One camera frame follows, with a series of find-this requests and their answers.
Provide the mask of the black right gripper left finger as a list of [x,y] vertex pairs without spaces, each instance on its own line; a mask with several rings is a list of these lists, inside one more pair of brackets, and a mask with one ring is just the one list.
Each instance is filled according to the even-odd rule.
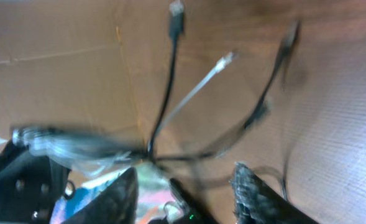
[[139,194],[137,171],[124,171],[87,206],[64,224],[134,224]]

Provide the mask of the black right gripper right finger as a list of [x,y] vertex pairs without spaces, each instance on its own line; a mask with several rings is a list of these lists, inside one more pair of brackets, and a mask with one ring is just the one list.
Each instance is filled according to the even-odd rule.
[[237,224],[317,224],[237,162],[231,179]]

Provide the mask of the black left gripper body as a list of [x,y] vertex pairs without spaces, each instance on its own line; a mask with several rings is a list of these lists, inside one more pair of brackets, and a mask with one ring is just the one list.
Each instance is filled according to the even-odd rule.
[[70,169],[9,141],[0,153],[0,223],[50,223]]

